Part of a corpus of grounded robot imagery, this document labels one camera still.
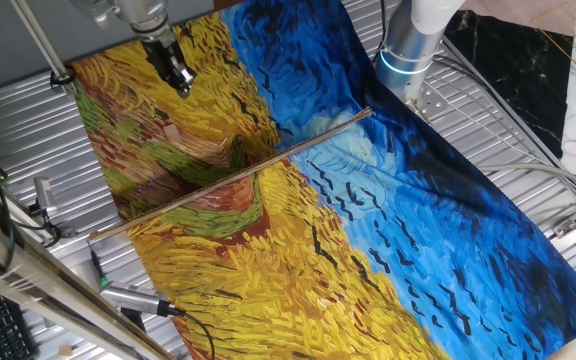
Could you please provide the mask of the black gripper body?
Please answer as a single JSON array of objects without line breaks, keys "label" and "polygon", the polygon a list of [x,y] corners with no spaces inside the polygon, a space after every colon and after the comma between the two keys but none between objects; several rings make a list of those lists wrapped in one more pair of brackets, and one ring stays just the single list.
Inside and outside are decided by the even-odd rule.
[{"label": "black gripper body", "polygon": [[183,54],[174,36],[153,41],[142,41],[147,60],[154,66],[162,80],[168,84],[188,84],[187,70]]}]

